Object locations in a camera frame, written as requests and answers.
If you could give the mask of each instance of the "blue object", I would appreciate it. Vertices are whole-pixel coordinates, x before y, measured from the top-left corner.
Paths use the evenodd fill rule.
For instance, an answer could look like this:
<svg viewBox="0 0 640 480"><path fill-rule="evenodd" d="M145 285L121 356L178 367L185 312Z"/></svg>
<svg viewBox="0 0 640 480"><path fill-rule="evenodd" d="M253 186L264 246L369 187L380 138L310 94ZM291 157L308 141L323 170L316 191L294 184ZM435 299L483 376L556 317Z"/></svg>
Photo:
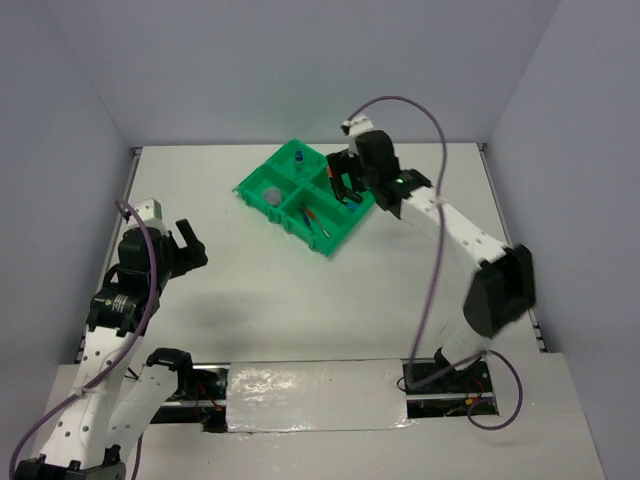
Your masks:
<svg viewBox="0 0 640 480"><path fill-rule="evenodd" d="M302 208L299 208L298 210L302 214L302 220L304 220L304 224L307 227L309 227L309 230L311 230L313 232L313 228L311 228L311 220L309 220L309 217L307 216L307 214L304 212L304 210Z"/></svg>
<svg viewBox="0 0 640 480"><path fill-rule="evenodd" d="M304 177L305 177L304 155L302 155L302 149L300 147L296 147L296 156L293 162L294 162L296 179L304 180Z"/></svg>

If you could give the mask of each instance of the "cable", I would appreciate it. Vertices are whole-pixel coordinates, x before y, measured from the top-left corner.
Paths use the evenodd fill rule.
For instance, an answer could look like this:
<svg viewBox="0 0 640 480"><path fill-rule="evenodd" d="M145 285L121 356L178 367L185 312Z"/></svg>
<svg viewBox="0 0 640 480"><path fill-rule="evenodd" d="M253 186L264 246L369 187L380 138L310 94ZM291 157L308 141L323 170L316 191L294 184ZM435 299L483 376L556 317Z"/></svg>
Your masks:
<svg viewBox="0 0 640 480"><path fill-rule="evenodd" d="M211 397L211 395L209 395L209 393L202 386L202 383L199 383L198 386L202 390L202 393L204 393L207 396L207 398L209 399L209 401L213 404L214 410L216 412L221 412L222 411L222 407L216 403L216 401Z"/></svg>
<svg viewBox="0 0 640 480"><path fill-rule="evenodd" d="M426 385L426 382L424 382L424 380L419 381L419 382L413 382L411 380L412 376L411 376L411 372L413 370L413 366L415 364L415 359L418 353L418 350L420 348L420 343L422 342L422 335L424 334L424 330L427 326L427 320L429 318L429 312L431 311L431 307L433 305L433 301L435 299L435 295L436 295L436 290L438 287L438 280L440 278L440 270L442 268L442 260L444 258L444 237L445 237L445 232L446 232L446 220L445 220L445 215L444 215L444 209L442 208L442 202L440 202L440 195L442 193L442 183L444 180L444 174L445 171L447 169L447 140L444 136L444 131L442 130L442 127L440 126L440 123L438 122L438 120L436 119L436 117L429 111L427 110L425 107L423 107L422 105L420 105L418 102L415 102L409 98L406 97L402 97L402 96L398 96L398 95L386 95L383 97L377 97L374 98L373 100L368 101L367 103L365 103L364 105L362 105L360 108L358 108L355 112L353 112L350 116L349 116L349 120L352 120L356 115L358 115L360 112L362 112L365 108L373 105L374 103L378 103L381 101L385 101L385 100L398 100L404 103L408 103L409 105L414 106L415 108L417 108L418 110L420 110L422 113L424 113L429 120L431 120L431 122L434 124L434 126L436 127L436 130L438 131L438 137L440 138L440 143L442 145L442 163L440 166L440 173L438 175L438 180L436 181L436 187L435 187L435 193L436 193L436 207L438 210L438 217L440 219L440 231L438 234L438 246L436 249L436 261L433 267L433 272L431 274L431 281L429 284L429 290L427 291L427 299L425 301L425 305L424 305L424 309L422 310L422 317L420 319L420 323L418 325L418 331L416 332L414 341L413 341L413 347L411 348L411 355L409 356L409 364L407 367L407 374L406 374L406 378L405 378L405 388L408 389L417 389L423 385Z"/></svg>
<svg viewBox="0 0 640 480"><path fill-rule="evenodd" d="M109 375L116 366L129 354L134 344L138 340L138 337L144 332L147 328L147 324L151 319L151 312L153 311L153 304L155 302L156 296L156 288L158 284L158 275L157 275L157 266L156 266L156 255L153 249L153 242L151 240L151 235L149 234L149 230L147 230L146 225L140 218L140 215L135 211L135 209L129 205L126 201L116 202L116 207L118 211L122 214L123 217L129 218L129 215L133 216L135 221L138 223L140 230L142 232L142 236L144 237L145 244L147 246L147 253L149 254L149 269L150 269L150 286L149 286L149 298L147 299L147 304L145 305L144 312L142 314L142 318L140 319L140 323L138 327L131 335L131 339L122 349L120 354L113 360L113 363L104 370L102 370L98 375L96 375L93 379L89 380L87 384L83 387L83 389L94 388L96 385L101 383L107 375ZM29 441L29 438L36 433L42 425L47 423L52 417L54 417L57 413L67 408L73 402L75 402L78 398L80 398L77 394L72 394L58 405L53 407L49 412L45 413L40 420L33 424L33 426L27 430L27 432L22 436L18 444L16 445L15 450L11 454L11 460L9 462L9 478L13 479L16 473L16 465L18 463L18 456L20 455L20 451L24 448L24 445Z"/></svg>
<svg viewBox="0 0 640 480"><path fill-rule="evenodd" d="M133 472L131 473L131 480L138 478L138 470L140 470L140 459L142 457L142 437L144 433L138 438L138 445L136 447L136 463L133 465Z"/></svg>
<svg viewBox="0 0 640 480"><path fill-rule="evenodd" d="M442 127L440 126L440 123L438 122L438 120L436 119L436 117L429 111L427 110L425 107L423 107L422 105L420 105L418 102L411 100L407 97L403 97L400 95L385 95L382 97L376 97L372 100L369 100L368 102L366 102L364 105L362 105L360 108L358 108L355 112L353 112L348 118L349 120L353 120L353 118L358 115L360 112L362 112L365 108L378 103L378 102L382 102L385 100L397 100L400 102L404 102L404 103L408 103L409 105L414 106L415 108L417 108L418 110L420 110L422 113L424 113L429 120L431 120L431 122L433 123L433 125L435 126L437 132L438 132L438 137L440 139L440 144L442 145L442 163L440 165L440 173L438 174L438 179L436 181L436 185L435 185L435 202L436 202L436 207L438 210L438 217L440 220L440 229L439 229L439 233L438 233L438 246L436 249L436 261L435 261L435 265L433 267L433 271L431 274L431 281L429 283L429 289L427 290L427 298L425 301L425 305L424 305L424 309L422 310L422 317L420 319L420 323L418 324L418 330L416 332L416 335L414 337L413 340L413 346L411 348L411 355L409 356L409 362L408 362L408 366L407 366L407 372L405 374L405 380L404 380L404 384L405 384L405 388L406 389L418 389L420 387L423 387L425 385L430 384L431 382L434 382L435 380L444 377L445 375L447 375L449 372L453 371L456 369L456 367L462 366L468 362L472 362L472 361L476 361L478 359L480 359L481 357L488 355L489 353L491 353L492 355L495 355L496 357L498 357L500 360L502 360L507 367L509 368L509 370L511 371L511 373L513 374L513 377L516 380L516 384L518 386L518 403L516 405L516 409L514 411L514 413L511 415L511 417L509 417L504 423L500 424L500 425L495 425L495 426L484 426L479 424L478 422L476 422L475 420L473 420L471 418L471 412L473 411L473 409L480 405L481 403L486 403L488 401L490 401L490 399L483 399L480 400L478 402L475 402L471 408L469 408L469 410L467 411L467 418L469 419L469 421L475 425L478 428L482 428L483 430L500 430L502 428L508 427L509 425L511 425L511 423L513 423L513 421L516 419L516 417L518 416L518 414L520 413L520 409L522 408L522 402L523 402L523 390L522 390L522 382L520 381L520 377L518 376L518 373L516 372L515 368L513 368L513 365L511 365L511 363L500 353L496 352L495 350L488 350L488 351L481 351L478 353L474 353L473 355L470 355L456 363L453 363L452 365L449 365L448 367L440 370L439 372L436 372L432 375L427 376L426 378L423 378L422 380L419 380L417 382L413 382L412 380L412 370L413 367L415 365L415 360L416 360L416 356L418 354L418 350L420 349L420 343L422 342L422 336L424 334L424 330L427 326L427 322L429 319L429 313L431 312L431 307L433 305L433 301L435 299L435 295L436 295L436 290L438 288L438 280L440 279L440 271L442 268L442 260L444 258L444 240L445 240L445 235L446 235L446 231L447 231L447 225L446 225L446 219L445 219L445 215L444 215L444 209L442 208L442 202L441 202L441 193L442 193L442 183L444 180L444 174L445 171L447 169L447 140L444 136L444 131L442 130Z"/></svg>
<svg viewBox="0 0 640 480"><path fill-rule="evenodd" d="M127 372L129 372L131 374L131 376L127 377L125 375L124 378L130 378L132 380L135 380L136 382L140 379L140 375L138 375L136 372L134 372L131 367L127 367Z"/></svg>
<svg viewBox="0 0 640 480"><path fill-rule="evenodd" d="M202 423L202 420L200 419L200 411L198 410L198 386L196 385L196 393L194 395L194 399L195 399L195 404L196 404L196 420L198 420L198 423Z"/></svg>

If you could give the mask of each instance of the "black bracket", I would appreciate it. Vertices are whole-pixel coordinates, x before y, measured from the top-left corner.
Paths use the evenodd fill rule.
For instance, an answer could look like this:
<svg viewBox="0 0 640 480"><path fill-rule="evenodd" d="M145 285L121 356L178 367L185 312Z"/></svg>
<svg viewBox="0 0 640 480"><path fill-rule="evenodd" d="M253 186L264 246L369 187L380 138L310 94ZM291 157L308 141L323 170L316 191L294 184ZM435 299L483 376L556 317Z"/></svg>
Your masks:
<svg viewBox="0 0 640 480"><path fill-rule="evenodd" d="M182 395L189 388L188 384L193 374L193 361L190 353L176 348L156 348L147 358L146 364L149 367L162 365L170 371L178 373L178 388L174 395Z"/></svg>
<svg viewBox="0 0 640 480"><path fill-rule="evenodd" d="M495 337L536 303L531 252L524 245L504 251L495 262L480 264L464 302L467 322L487 338Z"/></svg>
<svg viewBox="0 0 640 480"><path fill-rule="evenodd" d="M395 156L391 138L382 130L365 132L355 139L357 155L349 155L348 150L327 155L329 179L333 194L344 203L344 198L354 200L354 196L366 190L373 194L378 206L389 210L400 218L402 200L420 187L431 187L428 178L417 170L401 170ZM351 188L343 175L348 175Z"/></svg>

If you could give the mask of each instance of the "white enclosure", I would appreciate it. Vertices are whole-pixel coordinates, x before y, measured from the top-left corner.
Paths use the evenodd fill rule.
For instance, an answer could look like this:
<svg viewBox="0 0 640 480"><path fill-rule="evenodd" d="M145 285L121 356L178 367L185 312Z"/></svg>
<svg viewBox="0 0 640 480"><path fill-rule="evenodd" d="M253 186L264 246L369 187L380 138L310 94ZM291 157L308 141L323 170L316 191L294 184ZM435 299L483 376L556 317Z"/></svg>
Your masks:
<svg viewBox="0 0 640 480"><path fill-rule="evenodd" d="M609 480L634 478L638 24L635 0L0 0L0 468L74 358L131 148L342 142L402 94L488 142L545 339ZM436 140L408 107L371 116Z"/></svg>

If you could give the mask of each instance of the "white table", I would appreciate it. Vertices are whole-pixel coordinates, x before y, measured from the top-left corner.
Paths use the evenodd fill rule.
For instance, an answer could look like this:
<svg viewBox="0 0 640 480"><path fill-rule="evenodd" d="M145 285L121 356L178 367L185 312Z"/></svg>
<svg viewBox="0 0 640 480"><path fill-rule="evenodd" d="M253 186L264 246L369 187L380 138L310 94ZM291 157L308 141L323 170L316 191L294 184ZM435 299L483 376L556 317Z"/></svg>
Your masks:
<svg viewBox="0 0 640 480"><path fill-rule="evenodd" d="M407 356L434 245L374 210L331 259L309 251L231 193L276 148L143 149L130 201L157 198L168 224L187 217L210 263L170 281L134 364L158 346L187 350L200 363ZM438 146L399 145L397 155L403 168L436 177ZM504 239L475 145L450 146L444 195ZM439 329L461 315L467 281L447 260L421 355L431 356ZM139 478L602 480L564 358L539 352L525 317L495 343L525 389L522 413L506 430L484 432L451 417L374 432L205 434L196 425L153 425L145 433ZM50 406L68 392L76 368L60 367ZM489 368L498 408L508 415L516 401L513 380L494 359ZM43 430L36 446L45 436Z"/></svg>
<svg viewBox="0 0 640 480"><path fill-rule="evenodd" d="M196 362L404 358L420 317L435 245L374 207L330 259L247 207L232 189L278 146L145 147L129 199L155 197L165 223L190 220L209 265L169 282L151 321L140 364L158 346ZM315 145L328 153L343 145ZM403 168L435 179L437 145L399 145ZM475 144L450 146L444 196L487 233L504 231ZM462 315L469 286L446 259L421 355ZM496 345L538 349L523 320Z"/></svg>

